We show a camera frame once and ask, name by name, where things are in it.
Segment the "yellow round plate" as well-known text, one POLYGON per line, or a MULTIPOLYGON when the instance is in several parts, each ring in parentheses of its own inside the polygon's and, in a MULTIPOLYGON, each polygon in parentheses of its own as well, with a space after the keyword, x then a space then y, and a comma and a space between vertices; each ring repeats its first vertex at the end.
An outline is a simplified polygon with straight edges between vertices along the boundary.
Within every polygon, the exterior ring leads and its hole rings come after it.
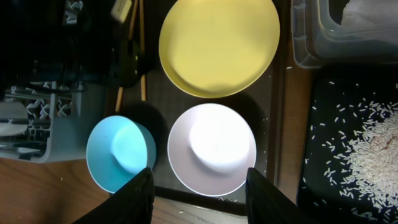
POLYGON ((177 88, 221 98, 261 77, 279 38, 279 15, 271 0, 178 0, 160 30, 159 58, 177 88))

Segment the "pink white bowl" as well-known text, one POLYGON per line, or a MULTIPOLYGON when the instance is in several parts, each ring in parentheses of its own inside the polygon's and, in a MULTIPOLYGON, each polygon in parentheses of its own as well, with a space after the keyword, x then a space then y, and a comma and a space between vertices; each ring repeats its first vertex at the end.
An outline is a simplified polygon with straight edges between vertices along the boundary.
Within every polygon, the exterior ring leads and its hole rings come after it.
POLYGON ((170 166, 191 191, 221 197, 246 182, 256 164, 254 134, 235 110, 217 103, 196 105, 173 124, 167 143, 170 166))

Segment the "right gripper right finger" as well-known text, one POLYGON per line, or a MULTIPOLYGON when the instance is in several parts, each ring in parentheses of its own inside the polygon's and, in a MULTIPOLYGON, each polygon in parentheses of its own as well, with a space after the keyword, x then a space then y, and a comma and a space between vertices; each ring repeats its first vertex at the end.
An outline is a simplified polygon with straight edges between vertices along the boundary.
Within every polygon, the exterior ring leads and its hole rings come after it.
POLYGON ((251 167, 247 171, 245 193, 250 224, 314 223, 255 168, 251 167))

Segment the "white napkin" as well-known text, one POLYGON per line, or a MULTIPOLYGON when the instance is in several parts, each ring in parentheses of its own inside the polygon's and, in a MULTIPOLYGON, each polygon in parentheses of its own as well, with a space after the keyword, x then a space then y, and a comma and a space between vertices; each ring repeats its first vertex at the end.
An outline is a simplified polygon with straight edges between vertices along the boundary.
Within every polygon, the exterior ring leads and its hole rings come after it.
POLYGON ((350 0, 343 9, 343 27, 360 28, 391 24, 397 24, 397 0, 350 0))

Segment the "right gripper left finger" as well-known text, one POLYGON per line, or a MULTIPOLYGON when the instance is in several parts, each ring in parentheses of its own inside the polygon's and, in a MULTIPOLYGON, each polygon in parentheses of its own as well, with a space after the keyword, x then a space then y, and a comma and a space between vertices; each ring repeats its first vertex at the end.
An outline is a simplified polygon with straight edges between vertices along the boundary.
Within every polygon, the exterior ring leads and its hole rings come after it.
POLYGON ((74 224, 150 224, 154 198, 154 179, 147 167, 74 224))

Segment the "wooden chopstick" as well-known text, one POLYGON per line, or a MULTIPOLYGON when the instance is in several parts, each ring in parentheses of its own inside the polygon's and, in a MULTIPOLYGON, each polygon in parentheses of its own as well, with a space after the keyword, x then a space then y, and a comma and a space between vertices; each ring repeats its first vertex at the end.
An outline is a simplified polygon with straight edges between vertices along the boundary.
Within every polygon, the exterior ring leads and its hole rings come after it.
MULTIPOLYGON (((144 0, 139 0, 139 21, 140 21, 140 47, 145 53, 145 22, 144 22, 144 0)), ((141 100, 147 100, 147 86, 145 73, 141 76, 141 100)))
POLYGON ((122 41, 122 54, 121 54, 121 81, 120 81, 120 87, 118 90, 118 95, 116 99, 116 107, 115 107, 115 113, 118 114, 121 109, 122 101, 123 101, 123 95, 124 95, 124 87, 126 85, 131 84, 131 79, 134 78, 134 72, 132 71, 133 68, 133 53, 134 51, 132 50, 132 38, 133 38, 133 33, 134 33, 134 24, 136 21, 136 15, 137 15, 137 8, 138 8, 138 0, 134 1, 133 8, 132 8, 132 15, 131 15, 131 20, 129 23, 129 33, 128 33, 128 39, 122 41))

